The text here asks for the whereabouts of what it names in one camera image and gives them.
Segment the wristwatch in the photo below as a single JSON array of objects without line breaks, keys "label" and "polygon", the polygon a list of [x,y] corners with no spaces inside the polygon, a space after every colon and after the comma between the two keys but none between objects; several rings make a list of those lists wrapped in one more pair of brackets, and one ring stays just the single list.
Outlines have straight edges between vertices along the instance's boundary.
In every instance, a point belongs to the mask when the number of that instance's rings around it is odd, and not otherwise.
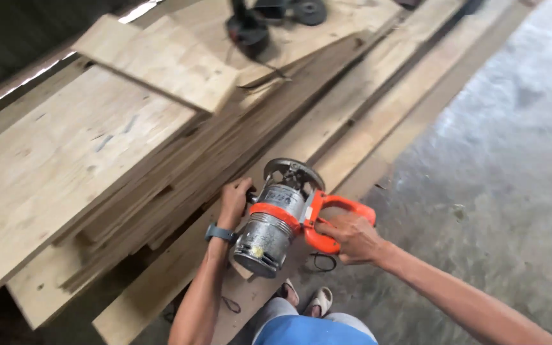
[{"label": "wristwatch", "polygon": [[204,239],[210,241],[213,237],[222,238],[229,243],[235,242],[235,232],[219,228],[216,223],[212,223],[208,226],[208,231],[205,232]]}]

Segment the leg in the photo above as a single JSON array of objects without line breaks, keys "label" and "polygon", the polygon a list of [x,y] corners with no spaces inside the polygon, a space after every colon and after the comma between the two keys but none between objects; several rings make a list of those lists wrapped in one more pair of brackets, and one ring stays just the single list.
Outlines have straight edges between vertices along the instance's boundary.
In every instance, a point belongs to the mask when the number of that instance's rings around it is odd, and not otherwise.
[{"label": "leg", "polygon": [[287,282],[283,284],[283,289],[285,291],[284,298],[272,298],[257,312],[257,330],[255,332],[255,337],[253,337],[253,344],[255,340],[257,340],[263,327],[273,318],[283,315],[299,315],[295,308],[299,303],[299,297],[293,289],[293,286],[290,285],[290,280],[287,279]]},{"label": "leg", "polygon": [[343,312],[332,312],[331,314],[326,315],[324,319],[349,325],[369,335],[373,341],[376,341],[376,337],[374,337],[374,334],[372,334],[372,332],[370,331],[370,328],[368,328],[361,320],[359,320],[358,318],[352,315],[344,314]]}]

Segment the man's right hand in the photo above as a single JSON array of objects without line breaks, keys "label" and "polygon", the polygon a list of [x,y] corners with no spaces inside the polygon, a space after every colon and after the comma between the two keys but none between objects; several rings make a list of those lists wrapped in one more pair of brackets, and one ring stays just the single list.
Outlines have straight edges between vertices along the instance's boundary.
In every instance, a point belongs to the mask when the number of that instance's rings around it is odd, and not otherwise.
[{"label": "man's right hand", "polygon": [[346,265],[373,263],[381,266],[386,248],[391,245],[384,240],[364,217],[353,213],[341,214],[329,219],[329,226],[318,223],[315,228],[340,243],[340,260]]}]

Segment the man's hand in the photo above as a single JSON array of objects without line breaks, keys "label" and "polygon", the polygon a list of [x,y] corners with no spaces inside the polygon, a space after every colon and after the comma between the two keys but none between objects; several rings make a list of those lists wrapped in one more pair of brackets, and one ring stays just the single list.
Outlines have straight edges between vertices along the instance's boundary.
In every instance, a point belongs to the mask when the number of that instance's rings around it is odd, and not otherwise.
[{"label": "man's hand", "polygon": [[380,237],[367,219],[347,213],[329,219],[329,223],[333,226],[317,222],[315,228],[340,243],[339,256],[345,265],[373,263],[380,266],[389,242]]},{"label": "man's hand", "polygon": [[219,228],[234,230],[240,224],[246,207],[246,192],[254,189],[253,179],[250,177],[240,177],[223,186],[221,190],[221,213],[217,222]]}]

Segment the grinding disc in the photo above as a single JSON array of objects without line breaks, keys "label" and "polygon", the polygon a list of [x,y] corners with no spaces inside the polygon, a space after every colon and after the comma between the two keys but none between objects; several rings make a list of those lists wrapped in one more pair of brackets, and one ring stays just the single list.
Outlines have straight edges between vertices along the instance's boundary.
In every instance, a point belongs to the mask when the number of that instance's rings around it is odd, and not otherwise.
[{"label": "grinding disc", "polygon": [[327,8],[322,0],[298,0],[291,4],[295,20],[314,27],[327,18]]}]

